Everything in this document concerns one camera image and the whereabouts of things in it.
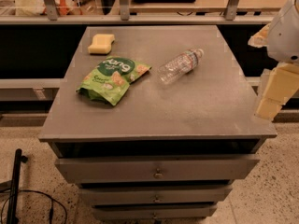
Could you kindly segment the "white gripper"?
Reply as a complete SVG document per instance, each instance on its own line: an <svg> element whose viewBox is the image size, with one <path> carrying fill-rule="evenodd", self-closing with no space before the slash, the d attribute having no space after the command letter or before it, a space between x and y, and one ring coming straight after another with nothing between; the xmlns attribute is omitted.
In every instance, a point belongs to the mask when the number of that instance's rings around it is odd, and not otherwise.
<svg viewBox="0 0 299 224"><path fill-rule="evenodd" d="M299 0L288 0L248 44L267 46L270 58L284 62L272 70L264 69L258 87L254 115L273 120L281 108L299 91Z"/></svg>

